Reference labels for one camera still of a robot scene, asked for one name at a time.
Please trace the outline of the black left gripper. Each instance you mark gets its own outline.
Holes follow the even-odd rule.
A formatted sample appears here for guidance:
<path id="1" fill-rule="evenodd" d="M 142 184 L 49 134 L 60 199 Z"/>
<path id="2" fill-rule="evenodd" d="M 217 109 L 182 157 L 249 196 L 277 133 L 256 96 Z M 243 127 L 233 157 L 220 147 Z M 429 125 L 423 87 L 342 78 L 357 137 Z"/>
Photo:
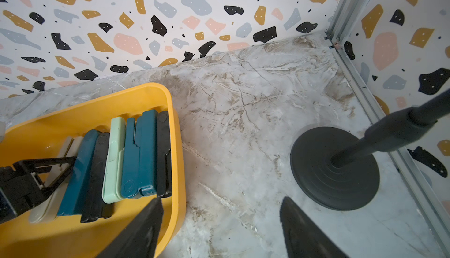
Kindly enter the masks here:
<path id="1" fill-rule="evenodd" d="M 71 175 L 76 159 L 77 157 L 37 158 L 1 167 L 1 223 L 19 217 L 49 198 Z M 49 173 L 53 167 L 62 171 L 45 184 L 40 175 Z"/>

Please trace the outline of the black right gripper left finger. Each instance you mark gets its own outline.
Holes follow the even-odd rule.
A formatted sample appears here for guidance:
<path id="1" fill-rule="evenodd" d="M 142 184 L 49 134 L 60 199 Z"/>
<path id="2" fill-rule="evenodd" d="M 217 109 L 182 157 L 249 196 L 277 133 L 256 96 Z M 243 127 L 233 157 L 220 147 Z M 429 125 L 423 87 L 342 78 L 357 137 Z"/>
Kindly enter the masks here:
<path id="1" fill-rule="evenodd" d="M 99 258 L 153 258 L 164 209 L 154 198 L 97 256 Z"/>

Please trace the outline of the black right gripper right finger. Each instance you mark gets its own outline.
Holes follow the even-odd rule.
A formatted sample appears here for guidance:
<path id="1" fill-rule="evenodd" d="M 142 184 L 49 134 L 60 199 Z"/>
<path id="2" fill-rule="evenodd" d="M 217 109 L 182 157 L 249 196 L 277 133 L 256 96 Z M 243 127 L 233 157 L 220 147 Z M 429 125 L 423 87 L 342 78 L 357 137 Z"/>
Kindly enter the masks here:
<path id="1" fill-rule="evenodd" d="M 289 258 L 347 257 L 290 197 L 282 201 L 280 220 Z"/>

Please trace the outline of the teal pruning pliers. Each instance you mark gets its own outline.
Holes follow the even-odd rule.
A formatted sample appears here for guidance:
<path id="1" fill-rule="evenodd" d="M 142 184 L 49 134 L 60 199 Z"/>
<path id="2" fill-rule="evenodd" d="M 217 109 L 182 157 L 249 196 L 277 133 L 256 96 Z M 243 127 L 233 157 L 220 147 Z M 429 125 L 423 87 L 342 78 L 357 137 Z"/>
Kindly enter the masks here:
<path id="1" fill-rule="evenodd" d="M 127 119 L 123 172 L 121 180 L 121 195 L 124 198 L 134 198 L 138 194 L 138 170 L 140 148 L 135 143 L 136 119 Z"/>
<path id="2" fill-rule="evenodd" d="M 148 197 L 157 192 L 157 116 L 154 109 L 137 121 L 135 144 L 139 147 L 138 192 Z"/>
<path id="3" fill-rule="evenodd" d="M 98 130 L 92 129 L 84 136 L 57 216 L 82 214 L 89 188 L 90 171 L 96 141 L 100 134 Z"/>

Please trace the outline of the black pruning pliers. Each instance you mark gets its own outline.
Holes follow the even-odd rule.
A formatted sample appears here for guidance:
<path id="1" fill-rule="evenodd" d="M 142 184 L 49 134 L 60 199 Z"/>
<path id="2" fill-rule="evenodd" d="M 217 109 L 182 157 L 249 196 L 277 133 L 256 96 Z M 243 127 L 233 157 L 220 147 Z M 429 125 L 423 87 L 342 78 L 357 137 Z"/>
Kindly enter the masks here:
<path id="1" fill-rule="evenodd" d="M 101 133 L 96 140 L 81 223 L 95 222 L 100 218 L 107 219 L 114 213 L 114 204 L 105 203 L 102 197 L 109 139 L 110 134 L 105 132 Z"/>
<path id="2" fill-rule="evenodd" d="M 157 116 L 157 197 L 172 195 L 171 137 L 168 111 Z"/>

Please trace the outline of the mint pruning pliers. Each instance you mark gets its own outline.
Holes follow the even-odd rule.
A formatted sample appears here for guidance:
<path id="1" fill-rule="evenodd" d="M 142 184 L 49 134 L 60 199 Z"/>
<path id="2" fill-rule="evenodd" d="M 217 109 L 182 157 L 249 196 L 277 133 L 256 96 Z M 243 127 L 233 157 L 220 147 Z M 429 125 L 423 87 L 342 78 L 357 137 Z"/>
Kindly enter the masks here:
<path id="1" fill-rule="evenodd" d="M 122 117 L 111 120 L 108 155 L 104 173 L 102 198 L 106 204 L 124 199 L 121 195 L 121 180 L 125 146 L 126 124 Z"/>

